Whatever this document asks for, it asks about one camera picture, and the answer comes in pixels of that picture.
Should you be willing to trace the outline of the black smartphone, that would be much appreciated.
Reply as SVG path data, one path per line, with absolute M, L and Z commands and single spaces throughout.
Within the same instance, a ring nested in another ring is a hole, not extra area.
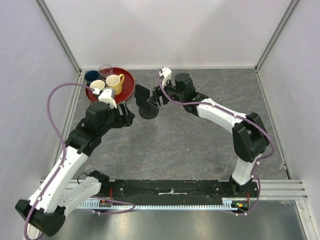
M 136 100 L 136 105 L 143 109 L 149 109 L 150 103 L 148 99 L 150 98 L 150 90 L 140 84 L 135 85 L 134 97 Z

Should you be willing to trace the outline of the black phone stand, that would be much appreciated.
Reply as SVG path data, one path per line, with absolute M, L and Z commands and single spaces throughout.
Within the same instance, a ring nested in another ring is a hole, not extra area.
M 159 109 L 153 106 L 139 107 L 139 114 L 143 119 L 154 119 L 159 114 Z

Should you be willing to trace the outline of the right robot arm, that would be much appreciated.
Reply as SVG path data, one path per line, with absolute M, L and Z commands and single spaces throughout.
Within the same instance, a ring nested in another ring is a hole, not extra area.
M 171 80 L 172 71 L 158 70 L 158 85 L 152 90 L 147 103 L 159 108 L 172 103 L 180 105 L 188 113 L 209 120 L 232 135 L 237 162 L 229 178 L 229 191 L 235 197 L 242 196 L 253 179 L 256 164 L 266 158 L 267 147 L 274 147 L 261 117 L 257 113 L 245 114 L 231 110 L 196 91 L 188 73 L 179 73 Z

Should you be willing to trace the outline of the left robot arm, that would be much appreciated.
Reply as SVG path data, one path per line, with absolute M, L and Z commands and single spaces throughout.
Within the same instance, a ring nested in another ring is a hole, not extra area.
M 80 204 L 95 195 L 106 196 L 110 191 L 109 177 L 97 170 L 72 190 L 66 192 L 65 189 L 102 142 L 102 137 L 111 129 L 131 126 L 134 118 L 135 114 L 125 102 L 115 107 L 101 101 L 91 103 L 86 109 L 85 118 L 62 143 L 64 149 L 46 179 L 28 199 L 20 199 L 15 205 L 26 225 L 52 237 Z

